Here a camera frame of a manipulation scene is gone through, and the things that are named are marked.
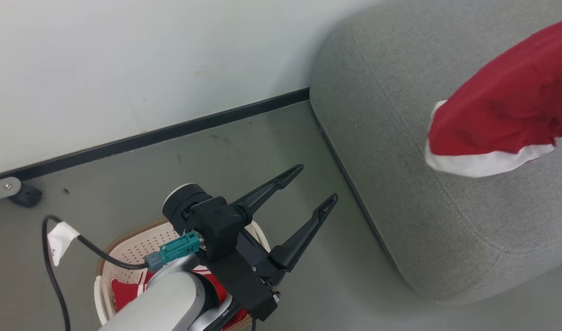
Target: white wall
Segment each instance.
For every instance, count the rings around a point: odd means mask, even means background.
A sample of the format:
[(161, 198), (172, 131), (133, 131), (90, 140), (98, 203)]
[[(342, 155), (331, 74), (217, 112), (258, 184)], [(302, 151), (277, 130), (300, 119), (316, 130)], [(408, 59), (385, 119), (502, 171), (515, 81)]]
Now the white wall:
[(309, 84), (382, 0), (0, 0), (0, 172)]

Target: plastic basket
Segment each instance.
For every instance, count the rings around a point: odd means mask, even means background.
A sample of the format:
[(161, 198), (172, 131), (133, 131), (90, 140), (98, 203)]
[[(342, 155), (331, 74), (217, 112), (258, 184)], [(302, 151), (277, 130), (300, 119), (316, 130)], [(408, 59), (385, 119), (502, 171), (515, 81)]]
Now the plastic basket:
[[(249, 231), (267, 251), (270, 251), (269, 243), (256, 222), (253, 221), (246, 226), (246, 230)], [(146, 254), (159, 250), (162, 244), (168, 243), (177, 237), (178, 234), (172, 229), (172, 225), (166, 219), (162, 219), (114, 241), (107, 247), (106, 253), (122, 262), (131, 264), (143, 263)], [(111, 280), (115, 278), (121, 283), (136, 284), (140, 276), (146, 272), (147, 269), (126, 270), (118, 268), (103, 259), (99, 260), (93, 295), (95, 308), (102, 325), (107, 323), (107, 321), (115, 315)], [(250, 317), (247, 316), (245, 320), (237, 323), (229, 330), (239, 330), (249, 324)]]

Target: black rubber foot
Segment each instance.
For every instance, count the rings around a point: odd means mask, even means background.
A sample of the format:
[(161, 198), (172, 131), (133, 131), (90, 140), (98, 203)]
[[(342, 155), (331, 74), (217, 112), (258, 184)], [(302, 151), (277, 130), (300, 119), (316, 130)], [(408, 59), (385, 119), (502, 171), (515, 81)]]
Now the black rubber foot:
[(13, 203), (25, 208), (34, 207), (42, 199), (42, 192), (33, 186), (22, 183), (22, 188), (16, 195), (9, 197)]

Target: white tape label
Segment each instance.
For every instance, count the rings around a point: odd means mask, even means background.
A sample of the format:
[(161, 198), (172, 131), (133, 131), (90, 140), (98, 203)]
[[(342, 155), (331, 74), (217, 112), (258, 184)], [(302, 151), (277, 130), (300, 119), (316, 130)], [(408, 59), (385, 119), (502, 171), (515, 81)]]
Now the white tape label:
[(80, 233), (66, 222), (60, 222), (48, 233), (48, 245), (52, 252), (52, 262), (54, 262), (54, 266), (58, 266), (60, 258), (68, 249), (70, 242), (78, 235), (80, 235)]

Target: santa hat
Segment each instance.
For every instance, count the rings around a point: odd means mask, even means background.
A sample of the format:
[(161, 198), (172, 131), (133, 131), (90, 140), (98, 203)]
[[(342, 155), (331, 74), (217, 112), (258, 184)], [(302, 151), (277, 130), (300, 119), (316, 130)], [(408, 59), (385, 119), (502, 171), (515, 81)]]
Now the santa hat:
[(434, 107), (432, 168), (484, 177), (555, 150), (562, 137), (562, 22), (494, 59)]

